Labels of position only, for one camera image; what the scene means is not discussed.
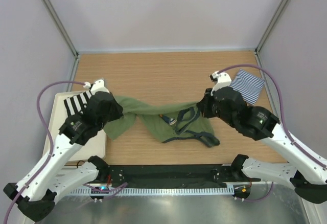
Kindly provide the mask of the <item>blue white striped tank top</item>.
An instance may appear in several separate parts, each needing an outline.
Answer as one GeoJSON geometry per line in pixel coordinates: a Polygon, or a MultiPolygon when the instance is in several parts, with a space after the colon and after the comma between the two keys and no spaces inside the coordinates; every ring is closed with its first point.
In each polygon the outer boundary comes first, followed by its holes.
{"type": "Polygon", "coordinates": [[[255,105],[264,87],[265,81],[243,69],[234,76],[230,87],[241,93],[243,99],[250,105],[255,105]]]}

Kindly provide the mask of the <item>olive green tank top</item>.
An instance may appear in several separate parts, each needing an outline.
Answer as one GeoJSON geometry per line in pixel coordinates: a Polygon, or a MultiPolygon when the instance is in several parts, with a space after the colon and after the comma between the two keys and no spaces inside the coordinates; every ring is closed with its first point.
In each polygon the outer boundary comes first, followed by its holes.
{"type": "Polygon", "coordinates": [[[202,115],[196,102],[154,106],[124,96],[117,96],[116,100],[123,108],[123,116],[103,128],[112,140],[126,132],[139,118],[161,143],[197,140],[209,148],[220,145],[209,119],[202,115]]]}

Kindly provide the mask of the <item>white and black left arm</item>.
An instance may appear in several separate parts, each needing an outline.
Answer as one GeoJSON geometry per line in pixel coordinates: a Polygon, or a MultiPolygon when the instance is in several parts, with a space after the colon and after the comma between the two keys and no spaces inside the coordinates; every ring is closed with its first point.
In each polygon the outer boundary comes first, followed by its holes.
{"type": "Polygon", "coordinates": [[[109,176],[109,165],[98,156],[63,177],[58,172],[66,162],[107,122],[122,117],[123,109],[113,94],[96,92],[84,111],[66,118],[59,129],[55,145],[34,168],[17,183],[8,183],[4,193],[18,209],[34,222],[43,220],[55,204],[81,185],[95,181],[103,183],[109,176]]]}

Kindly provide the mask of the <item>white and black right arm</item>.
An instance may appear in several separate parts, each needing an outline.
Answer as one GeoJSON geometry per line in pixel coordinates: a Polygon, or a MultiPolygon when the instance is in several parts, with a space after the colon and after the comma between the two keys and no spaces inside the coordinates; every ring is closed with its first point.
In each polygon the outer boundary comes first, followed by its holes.
{"type": "Polygon", "coordinates": [[[230,168],[234,180],[271,181],[294,190],[311,203],[326,202],[326,160],[295,140],[268,109],[248,105],[241,93],[229,86],[216,91],[206,89],[197,107],[204,117],[221,119],[241,135],[260,141],[286,160],[285,163],[268,163],[239,154],[230,168]]]}

